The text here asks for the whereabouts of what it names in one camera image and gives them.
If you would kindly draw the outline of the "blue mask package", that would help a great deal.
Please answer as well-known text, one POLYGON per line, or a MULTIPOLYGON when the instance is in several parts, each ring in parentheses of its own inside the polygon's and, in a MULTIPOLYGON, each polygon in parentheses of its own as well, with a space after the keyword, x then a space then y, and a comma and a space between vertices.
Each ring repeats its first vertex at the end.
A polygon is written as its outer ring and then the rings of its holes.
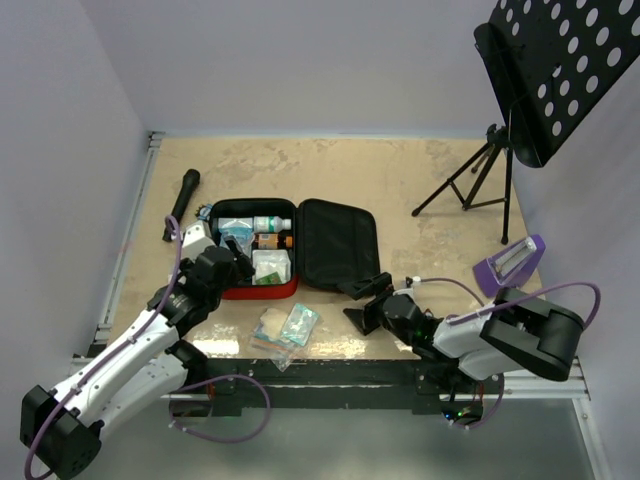
POLYGON ((238 248, 241 249, 245 255, 251 255, 254 240, 254 222, 252 217, 221 217, 216 220, 216 226, 220 234, 219 245, 221 247, 229 248, 225 239, 231 236, 238 245, 238 248))

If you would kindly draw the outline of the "white gauze pad packet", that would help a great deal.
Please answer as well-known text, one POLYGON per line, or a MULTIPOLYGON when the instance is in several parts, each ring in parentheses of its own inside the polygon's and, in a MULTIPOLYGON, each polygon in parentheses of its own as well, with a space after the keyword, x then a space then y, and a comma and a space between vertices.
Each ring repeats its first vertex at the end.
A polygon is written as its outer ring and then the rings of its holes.
POLYGON ((282 279, 281 284, 286 284, 291 280, 291 260, 286 250, 254 250, 252 263, 255 270, 252 277, 253 285, 256 285, 257 278, 272 272, 279 273, 282 279))

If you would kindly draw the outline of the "amber bottle orange cap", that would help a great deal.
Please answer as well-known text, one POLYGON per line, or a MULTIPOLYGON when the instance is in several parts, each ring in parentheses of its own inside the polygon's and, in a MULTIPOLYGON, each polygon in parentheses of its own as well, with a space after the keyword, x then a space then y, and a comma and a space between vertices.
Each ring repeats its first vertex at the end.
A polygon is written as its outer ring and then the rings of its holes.
POLYGON ((252 243, 252 247, 258 250, 292 249, 293 237, 291 235, 280 235, 276 233, 257 234, 252 243))

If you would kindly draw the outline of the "green wind oil box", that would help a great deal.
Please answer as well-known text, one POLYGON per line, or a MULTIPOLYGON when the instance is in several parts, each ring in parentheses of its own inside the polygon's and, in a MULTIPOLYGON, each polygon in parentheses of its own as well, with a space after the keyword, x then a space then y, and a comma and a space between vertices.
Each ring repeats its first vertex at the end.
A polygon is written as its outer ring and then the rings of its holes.
POLYGON ((278 272, 272 272, 268 275, 257 278, 255 281, 256 285, 279 285, 281 283, 282 279, 278 272))

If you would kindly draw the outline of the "white medicine bottle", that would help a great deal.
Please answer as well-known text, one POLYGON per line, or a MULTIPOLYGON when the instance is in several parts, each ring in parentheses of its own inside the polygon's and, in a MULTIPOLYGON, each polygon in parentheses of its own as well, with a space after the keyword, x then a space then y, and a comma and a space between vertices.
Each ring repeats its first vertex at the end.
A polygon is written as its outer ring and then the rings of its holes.
POLYGON ((291 229, 291 219, 283 219, 279 216, 256 216, 253 219, 253 230, 255 233, 279 233, 291 229))

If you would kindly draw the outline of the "bandage plasters bag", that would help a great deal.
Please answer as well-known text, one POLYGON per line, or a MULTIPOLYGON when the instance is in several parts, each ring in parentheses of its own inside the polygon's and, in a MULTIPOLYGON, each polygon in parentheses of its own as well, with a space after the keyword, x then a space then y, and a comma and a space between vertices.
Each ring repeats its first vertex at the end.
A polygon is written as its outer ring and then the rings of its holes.
POLYGON ((281 337, 304 347, 319 318, 320 315, 314 310, 296 303, 281 329, 281 337))

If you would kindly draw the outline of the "bag with beige gloves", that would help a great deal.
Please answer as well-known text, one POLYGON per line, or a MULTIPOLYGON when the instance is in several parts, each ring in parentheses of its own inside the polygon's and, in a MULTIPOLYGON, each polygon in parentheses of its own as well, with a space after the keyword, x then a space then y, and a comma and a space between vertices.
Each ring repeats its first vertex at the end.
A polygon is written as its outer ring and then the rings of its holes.
POLYGON ((249 339, 253 350, 267 355, 280 371, 284 372, 298 356, 301 347, 282 335, 288 314, 276 308, 268 308, 259 318, 249 339))

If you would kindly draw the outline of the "red medicine kit case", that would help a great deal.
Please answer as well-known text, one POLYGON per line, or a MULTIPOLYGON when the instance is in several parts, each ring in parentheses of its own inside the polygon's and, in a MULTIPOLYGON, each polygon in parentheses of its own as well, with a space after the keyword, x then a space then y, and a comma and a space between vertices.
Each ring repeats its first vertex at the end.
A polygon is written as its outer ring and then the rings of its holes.
POLYGON ((220 218, 279 216, 292 221, 289 254, 292 278, 280 285, 254 285, 246 279, 226 291, 226 300, 275 300, 292 296, 300 282, 336 292, 342 283, 381 273, 376 221, 367 210, 321 199, 296 205, 284 198, 224 199, 211 207, 208 223, 216 242, 220 218))

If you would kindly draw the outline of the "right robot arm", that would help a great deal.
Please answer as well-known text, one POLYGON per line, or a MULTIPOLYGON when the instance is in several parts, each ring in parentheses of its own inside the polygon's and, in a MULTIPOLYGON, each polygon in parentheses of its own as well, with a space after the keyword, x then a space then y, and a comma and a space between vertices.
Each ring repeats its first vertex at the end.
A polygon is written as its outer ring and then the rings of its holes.
POLYGON ((580 338, 589 322, 577 313, 513 287, 499 289, 494 300, 474 312, 436 317, 414 300, 414 276, 402 289, 389 273, 338 289, 353 300, 368 298, 345 316, 364 336, 383 328, 425 361, 428 376, 444 390, 469 392, 480 382, 516 370, 545 380, 568 379, 580 338))

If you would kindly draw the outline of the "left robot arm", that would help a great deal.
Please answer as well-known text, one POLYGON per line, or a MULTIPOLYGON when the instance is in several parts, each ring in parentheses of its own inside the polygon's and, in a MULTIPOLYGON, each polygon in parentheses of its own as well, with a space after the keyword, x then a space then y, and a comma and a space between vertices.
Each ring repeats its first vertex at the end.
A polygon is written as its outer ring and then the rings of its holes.
POLYGON ((224 240, 219 246, 208 233, 178 234, 169 283, 131 326, 65 380, 24 395, 19 439, 28 449, 25 478, 34 478, 35 460, 46 468, 43 478, 76 477, 116 426, 165 394, 205 385, 207 357, 185 336, 254 272, 236 238, 224 240))

